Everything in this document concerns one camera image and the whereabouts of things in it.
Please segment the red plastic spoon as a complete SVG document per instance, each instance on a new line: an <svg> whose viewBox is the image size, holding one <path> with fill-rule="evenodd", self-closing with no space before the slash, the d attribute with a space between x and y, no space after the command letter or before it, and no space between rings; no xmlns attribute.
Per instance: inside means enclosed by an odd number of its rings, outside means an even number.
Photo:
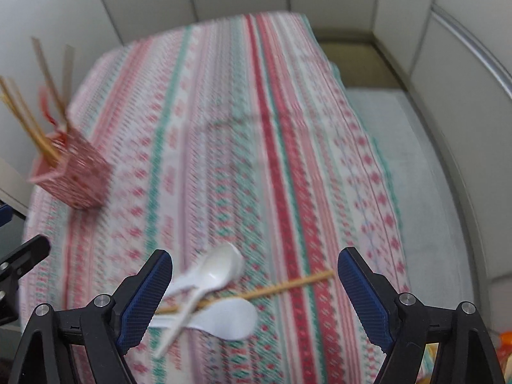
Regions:
<svg viewBox="0 0 512 384"><path fill-rule="evenodd" d="M44 119L50 123L56 133L65 135L65 133L67 133L66 125L55 119L50 112L50 95L49 90L45 86L40 86L38 89L38 100Z"/></svg>

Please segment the pink perforated utensil holder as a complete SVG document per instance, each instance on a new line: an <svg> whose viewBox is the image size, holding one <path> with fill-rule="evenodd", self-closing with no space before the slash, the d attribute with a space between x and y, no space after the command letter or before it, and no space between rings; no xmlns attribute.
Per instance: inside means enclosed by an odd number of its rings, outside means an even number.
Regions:
<svg viewBox="0 0 512 384"><path fill-rule="evenodd" d="M74 209L104 205L112 165L77 130L68 130L66 143L58 133L48 133L60 154L56 166L43 156L34 159L28 181Z"/></svg>

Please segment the patterned tablecloth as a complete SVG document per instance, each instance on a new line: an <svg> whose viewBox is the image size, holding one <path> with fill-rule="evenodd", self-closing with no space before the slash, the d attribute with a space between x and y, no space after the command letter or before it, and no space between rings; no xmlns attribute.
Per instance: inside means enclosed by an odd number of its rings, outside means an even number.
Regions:
<svg viewBox="0 0 512 384"><path fill-rule="evenodd" d="M112 165L108 198L75 211L32 194L27 237L50 255L20 286L20 315L80 308L155 249L176 273L228 241L245 258L233 292L334 269L356 247L408 290L387 165L307 18L290 12L173 29L99 58L70 108Z"/></svg>

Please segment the white kitchen cabinets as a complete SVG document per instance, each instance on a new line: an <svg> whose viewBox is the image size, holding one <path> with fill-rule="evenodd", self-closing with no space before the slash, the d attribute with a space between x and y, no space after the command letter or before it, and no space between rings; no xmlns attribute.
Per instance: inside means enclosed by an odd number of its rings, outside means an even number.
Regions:
<svg viewBox="0 0 512 384"><path fill-rule="evenodd" d="M374 36L455 161L491 280L511 273L511 0L102 0L128 42L178 25L297 11L314 29Z"/></svg>

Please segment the white plastic spoon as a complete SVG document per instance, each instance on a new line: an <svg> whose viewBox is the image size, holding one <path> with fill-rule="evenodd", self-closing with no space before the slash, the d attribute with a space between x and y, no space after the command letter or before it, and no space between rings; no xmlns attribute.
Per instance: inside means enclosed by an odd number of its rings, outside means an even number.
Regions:
<svg viewBox="0 0 512 384"><path fill-rule="evenodd" d="M221 299L205 308L197 307L188 320L177 327L181 311L179 308L173 313L154 315L149 329L176 329L176 336L180 336L184 329L195 329L225 341L240 341L247 339L255 331L259 321L256 307L239 297Z"/></svg>
<svg viewBox="0 0 512 384"><path fill-rule="evenodd" d="M231 243L224 243L210 250L198 265L191 296L178 310L177 318L161 335L154 358L161 358L178 338L200 300L211 292L223 290L234 281L243 266L243 256Z"/></svg>

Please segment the wooden chopstick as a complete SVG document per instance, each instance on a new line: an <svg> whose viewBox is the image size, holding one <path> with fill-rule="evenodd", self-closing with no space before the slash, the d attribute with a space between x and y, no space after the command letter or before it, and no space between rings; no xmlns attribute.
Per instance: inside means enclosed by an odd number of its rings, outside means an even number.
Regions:
<svg viewBox="0 0 512 384"><path fill-rule="evenodd" d="M23 99L17 83L12 78L1 77L1 101L19 121L47 164L56 167L59 164L60 154L40 128Z"/></svg>
<svg viewBox="0 0 512 384"><path fill-rule="evenodd" d="M75 48L66 44L65 49L64 49L63 65L62 65L62 94L61 94L62 102L65 107L68 106L68 104L70 103L70 99L71 99L75 54L76 54Z"/></svg>
<svg viewBox="0 0 512 384"><path fill-rule="evenodd" d="M272 286L268 286L268 287L264 287L264 288L259 288L259 289L247 291L244 293L239 293L237 295L203 299L197 304L196 308L206 308L207 306L209 306L215 302L218 302L220 300L230 299L230 298L242 298L245 300L254 300L254 299L261 298L261 297L276 296L276 295L282 294L288 290L302 288L302 287L306 287L307 285L310 285L310 284L315 284L318 282L323 282L325 280L329 280L333 276L334 276L334 271L332 269L328 269L328 270L321 271L319 273L308 275L306 277L289 280L289 281L281 283L281 284L276 284L276 285L272 285Z"/></svg>
<svg viewBox="0 0 512 384"><path fill-rule="evenodd" d="M18 120L25 133L28 134L28 137L36 146L40 155L50 166L56 166L58 164L59 154L55 148L52 147L51 143L47 140L42 131L37 128L37 125L29 123L31 115L26 118L22 109L20 109L12 96L9 95L4 88L1 90L1 93L2 102Z"/></svg>
<svg viewBox="0 0 512 384"><path fill-rule="evenodd" d="M52 74L50 73L50 67L44 56L43 46L38 38L32 36L30 39L32 42L34 52L36 54L38 66L44 76L46 86L50 91L50 95L52 97L53 102L56 104L57 111L59 112L61 118L64 121L64 128L68 129L68 117L66 112L67 104L64 101L64 97L60 95L57 90L56 83L52 77Z"/></svg>

